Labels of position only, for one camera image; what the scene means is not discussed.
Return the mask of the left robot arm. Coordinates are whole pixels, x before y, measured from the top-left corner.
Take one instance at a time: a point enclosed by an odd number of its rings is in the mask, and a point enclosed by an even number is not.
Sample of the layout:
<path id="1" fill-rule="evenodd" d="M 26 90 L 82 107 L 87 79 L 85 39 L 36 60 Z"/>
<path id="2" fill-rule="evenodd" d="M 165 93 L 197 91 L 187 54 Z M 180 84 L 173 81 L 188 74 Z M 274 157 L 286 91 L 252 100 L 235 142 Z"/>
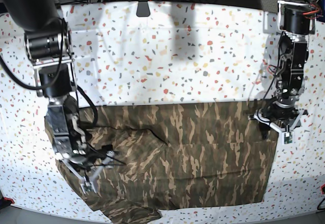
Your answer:
<path id="1" fill-rule="evenodd" d="M 305 90 L 304 65 L 309 56 L 310 35 L 315 34 L 315 23 L 321 8 L 318 0 L 277 0 L 277 22 L 281 35 L 278 41 L 278 59 L 268 66 L 273 75 L 275 91 L 265 105 L 250 116 L 259 122 L 262 137 L 273 129 L 282 144 L 294 140 L 294 129 L 308 112 L 298 109 L 296 103 Z"/>

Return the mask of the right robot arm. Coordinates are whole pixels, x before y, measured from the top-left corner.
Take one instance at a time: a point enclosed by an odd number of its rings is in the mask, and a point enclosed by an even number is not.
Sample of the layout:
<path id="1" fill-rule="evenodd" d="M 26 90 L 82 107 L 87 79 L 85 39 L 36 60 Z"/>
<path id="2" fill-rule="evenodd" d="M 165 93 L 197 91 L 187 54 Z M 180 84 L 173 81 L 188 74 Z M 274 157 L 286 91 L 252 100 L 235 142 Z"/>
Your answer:
<path id="1" fill-rule="evenodd" d="M 100 150 L 90 144 L 89 130 L 98 122 L 93 102 L 93 121 L 80 118 L 76 97 L 84 95 L 77 85 L 71 31 L 63 17 L 59 0 L 2 0 L 10 16 L 24 30 L 24 47 L 34 70 L 34 85 L 18 79 L 4 61 L 1 66 L 19 86 L 34 90 L 48 99 L 46 122 L 52 135 L 52 148 L 58 159 L 79 179 L 84 191 L 96 191 L 104 168 L 122 165 L 112 147 Z"/>

